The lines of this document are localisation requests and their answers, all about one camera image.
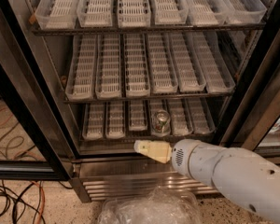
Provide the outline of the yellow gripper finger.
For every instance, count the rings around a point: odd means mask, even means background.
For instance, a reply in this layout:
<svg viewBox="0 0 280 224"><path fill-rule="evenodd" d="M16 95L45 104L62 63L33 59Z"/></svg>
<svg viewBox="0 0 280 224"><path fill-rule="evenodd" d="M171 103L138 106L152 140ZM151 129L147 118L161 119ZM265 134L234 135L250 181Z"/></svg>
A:
<svg viewBox="0 0 280 224"><path fill-rule="evenodd" d="M136 140L133 148L136 153L160 163L167 163L171 159L172 148L164 141Z"/></svg>

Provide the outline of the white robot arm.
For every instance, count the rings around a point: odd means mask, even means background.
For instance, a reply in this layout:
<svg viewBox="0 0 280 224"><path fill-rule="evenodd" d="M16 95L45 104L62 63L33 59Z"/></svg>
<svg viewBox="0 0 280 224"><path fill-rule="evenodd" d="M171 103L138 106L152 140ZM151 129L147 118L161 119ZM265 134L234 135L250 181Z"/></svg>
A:
<svg viewBox="0 0 280 224"><path fill-rule="evenodd" d="M134 150L167 163L181 175L216 189L245 210L280 224L280 167L240 147L220 147L200 140L137 140Z"/></svg>

